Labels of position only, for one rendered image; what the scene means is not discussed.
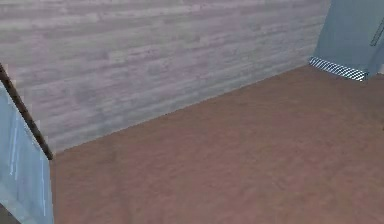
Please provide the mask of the grey fridge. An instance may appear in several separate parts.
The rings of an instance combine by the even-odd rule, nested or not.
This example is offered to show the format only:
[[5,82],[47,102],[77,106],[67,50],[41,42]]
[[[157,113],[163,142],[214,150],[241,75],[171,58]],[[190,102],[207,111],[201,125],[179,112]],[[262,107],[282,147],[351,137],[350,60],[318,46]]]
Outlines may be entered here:
[[384,0],[331,0],[309,64],[332,74],[363,81],[384,64],[384,32],[370,42],[384,17]]

